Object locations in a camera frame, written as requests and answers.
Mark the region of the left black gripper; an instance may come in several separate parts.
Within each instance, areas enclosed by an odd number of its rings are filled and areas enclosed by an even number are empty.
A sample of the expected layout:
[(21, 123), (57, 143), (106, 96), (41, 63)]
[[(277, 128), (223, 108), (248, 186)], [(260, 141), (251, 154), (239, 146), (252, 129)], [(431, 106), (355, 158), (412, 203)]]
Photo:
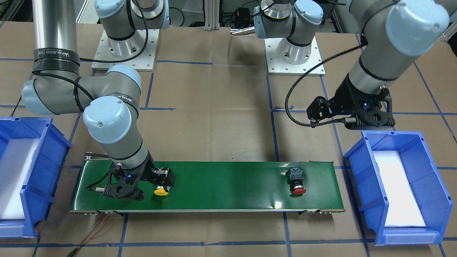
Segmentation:
[(366, 94), (357, 89), (348, 77), (330, 100), (317, 96), (307, 108), (307, 116), (312, 124), (337, 115), (355, 118), (355, 121), (345, 124), (349, 130), (376, 130), (395, 125), (390, 91), (382, 88), (378, 95)]

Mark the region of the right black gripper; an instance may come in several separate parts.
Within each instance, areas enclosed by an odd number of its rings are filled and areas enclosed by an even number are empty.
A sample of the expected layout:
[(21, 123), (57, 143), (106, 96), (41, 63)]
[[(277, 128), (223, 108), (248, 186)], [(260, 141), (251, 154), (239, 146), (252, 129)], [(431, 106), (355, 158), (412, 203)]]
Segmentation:
[(156, 186), (175, 186), (176, 176), (169, 167), (156, 168), (153, 161), (144, 161), (136, 168), (124, 169), (116, 164), (108, 172), (108, 182), (103, 195), (115, 199), (143, 200), (144, 192), (138, 187), (140, 181)]

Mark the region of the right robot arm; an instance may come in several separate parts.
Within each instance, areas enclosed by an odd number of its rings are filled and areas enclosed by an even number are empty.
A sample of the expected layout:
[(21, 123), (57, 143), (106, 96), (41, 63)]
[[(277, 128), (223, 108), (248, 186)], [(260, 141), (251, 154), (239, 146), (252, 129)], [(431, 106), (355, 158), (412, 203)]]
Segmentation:
[(106, 197), (142, 200), (140, 181), (156, 185), (155, 195), (166, 196), (176, 176), (170, 168), (156, 168), (137, 128), (139, 73), (116, 64), (103, 76), (81, 77), (73, 1), (33, 0), (32, 11), (35, 79), (24, 83), (25, 106), (39, 115), (83, 114), (89, 134), (112, 162)]

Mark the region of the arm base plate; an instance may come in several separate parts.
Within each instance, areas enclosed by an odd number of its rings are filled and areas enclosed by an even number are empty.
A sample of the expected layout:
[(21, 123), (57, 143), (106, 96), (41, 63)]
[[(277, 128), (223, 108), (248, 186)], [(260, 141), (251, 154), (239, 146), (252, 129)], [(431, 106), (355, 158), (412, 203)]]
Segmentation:
[(119, 61), (135, 56), (134, 59), (121, 64), (137, 71), (154, 71), (159, 33), (159, 29), (149, 29), (146, 41), (146, 31), (137, 30), (130, 39), (115, 41), (103, 31), (93, 60)]
[(325, 75), (316, 38), (305, 47), (292, 45), (287, 39), (265, 39), (267, 71), (269, 75), (302, 75), (315, 65), (309, 75)]

